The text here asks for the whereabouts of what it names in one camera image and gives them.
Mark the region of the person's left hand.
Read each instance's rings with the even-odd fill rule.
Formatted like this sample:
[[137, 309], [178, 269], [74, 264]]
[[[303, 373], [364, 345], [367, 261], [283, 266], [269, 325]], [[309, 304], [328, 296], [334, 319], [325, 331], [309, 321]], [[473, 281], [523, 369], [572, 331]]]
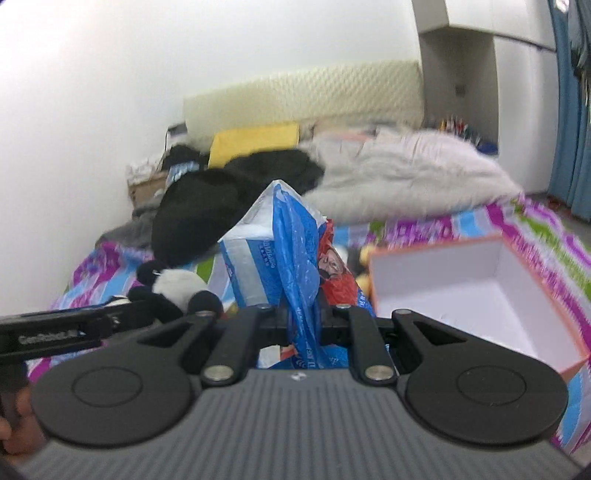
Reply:
[[1, 418], [1, 447], [7, 460], [20, 461], [38, 452], [46, 443], [45, 436], [31, 407], [31, 388], [20, 389], [15, 396], [17, 422], [11, 425]]

